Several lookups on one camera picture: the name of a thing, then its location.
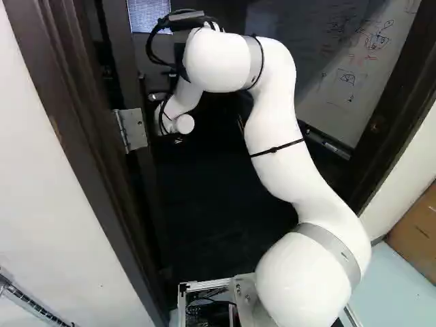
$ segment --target whiteboard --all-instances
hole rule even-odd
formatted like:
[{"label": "whiteboard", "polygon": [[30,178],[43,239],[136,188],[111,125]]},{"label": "whiteboard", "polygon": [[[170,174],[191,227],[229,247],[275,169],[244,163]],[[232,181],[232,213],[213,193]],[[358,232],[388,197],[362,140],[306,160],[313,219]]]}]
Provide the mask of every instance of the whiteboard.
[{"label": "whiteboard", "polygon": [[420,0],[260,0],[246,32],[276,38],[296,62],[296,113],[355,147],[391,75]]}]

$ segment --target white robotic arm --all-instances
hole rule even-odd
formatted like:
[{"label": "white robotic arm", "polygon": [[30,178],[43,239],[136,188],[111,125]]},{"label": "white robotic arm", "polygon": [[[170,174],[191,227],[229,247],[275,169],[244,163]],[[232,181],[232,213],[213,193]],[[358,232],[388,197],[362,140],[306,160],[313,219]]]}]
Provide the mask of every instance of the white robotic arm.
[{"label": "white robotic arm", "polygon": [[280,327],[327,327],[347,304],[371,258],[357,216],[315,167],[294,112],[296,67],[288,49],[265,37],[193,29],[179,78],[157,130],[189,133],[203,91],[248,89],[254,107],[244,137],[262,184],[294,205],[299,224],[260,260],[256,289]]}]

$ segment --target door frame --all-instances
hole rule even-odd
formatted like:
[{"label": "door frame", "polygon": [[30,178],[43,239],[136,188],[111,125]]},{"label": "door frame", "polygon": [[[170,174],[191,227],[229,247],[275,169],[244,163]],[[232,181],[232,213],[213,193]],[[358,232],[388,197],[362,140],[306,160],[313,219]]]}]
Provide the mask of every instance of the door frame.
[{"label": "door frame", "polygon": [[163,286],[144,233],[149,227],[135,205],[81,0],[3,2],[32,81],[87,200],[153,323],[167,326]]}]

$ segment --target wires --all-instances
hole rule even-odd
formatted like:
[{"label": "wires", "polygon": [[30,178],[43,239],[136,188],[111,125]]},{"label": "wires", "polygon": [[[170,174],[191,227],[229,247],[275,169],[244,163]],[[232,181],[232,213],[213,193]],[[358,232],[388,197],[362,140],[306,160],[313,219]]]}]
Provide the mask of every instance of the wires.
[{"label": "wires", "polygon": [[[145,44],[145,52],[147,57],[150,59],[150,61],[152,63],[155,63],[157,65],[162,65],[162,66],[167,66],[169,67],[170,73],[174,73],[176,74],[176,77],[179,78],[180,77],[180,72],[178,72],[177,69],[177,64],[176,63],[168,63],[166,61],[164,61],[163,59],[159,58],[153,51],[153,39],[154,37],[157,35],[157,32],[161,31],[162,29],[166,29],[166,28],[171,28],[171,24],[172,22],[170,22],[170,16],[171,15],[175,15],[175,14],[186,14],[189,12],[196,12],[197,10],[195,9],[179,9],[179,10],[174,10],[173,12],[170,12],[169,14],[165,15],[163,18],[159,18],[157,20],[157,24],[156,26],[153,28],[153,30],[151,31],[149,38],[147,39],[147,42]],[[196,18],[192,18],[192,22],[194,23],[194,26],[204,26],[204,23],[208,23],[211,27],[211,29],[215,30],[215,25],[214,23],[216,23],[216,25],[219,27],[220,31],[223,31],[222,27],[219,26],[218,24],[218,20],[215,17],[211,17],[211,16],[201,16],[201,17],[196,17]],[[158,116],[158,124],[159,124],[159,129],[162,135],[165,134],[169,134],[170,132],[166,129],[165,125],[164,125],[164,115],[171,121],[171,118],[168,117],[165,113],[165,106],[167,105],[168,101],[170,100],[172,94],[174,93],[174,88],[175,86],[172,85],[171,89],[168,91],[167,95],[165,96],[165,99],[162,101],[161,105],[160,105],[160,109],[159,109],[159,116]]]},{"label": "wires", "polygon": [[187,315],[195,315],[194,313],[192,313],[189,309],[191,307],[198,307],[200,305],[193,305],[193,303],[197,300],[207,300],[207,301],[211,301],[212,303],[216,303],[216,304],[221,304],[221,305],[234,305],[236,306],[236,303],[230,302],[230,301],[219,301],[219,300],[214,300],[213,298],[195,298],[194,300],[192,300],[187,306],[186,306],[186,314]]},{"label": "wires", "polygon": [[179,9],[179,10],[174,10],[173,12],[170,12],[169,14],[164,16],[163,18],[159,18],[157,20],[157,24],[153,28],[153,30],[151,31],[151,33],[149,35],[149,38],[147,39],[147,42],[145,44],[145,52],[147,54],[147,57],[150,59],[150,61],[152,63],[155,63],[157,65],[164,65],[164,66],[171,67],[172,69],[176,69],[176,65],[175,64],[167,63],[166,61],[160,59],[153,52],[153,38],[156,36],[157,32],[159,32],[160,30],[166,29],[166,28],[170,27],[170,21],[169,21],[170,15],[184,14],[184,13],[187,13],[187,12],[195,12],[195,11],[196,11],[195,9]]}]

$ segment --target light blue floor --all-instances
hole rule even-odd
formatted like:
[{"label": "light blue floor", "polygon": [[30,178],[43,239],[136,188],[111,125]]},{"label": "light blue floor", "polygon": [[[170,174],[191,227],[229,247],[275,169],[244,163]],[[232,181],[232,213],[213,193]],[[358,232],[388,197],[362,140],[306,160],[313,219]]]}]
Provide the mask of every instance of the light blue floor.
[{"label": "light blue floor", "polygon": [[373,248],[350,305],[364,327],[436,326],[436,287],[386,243]]}]

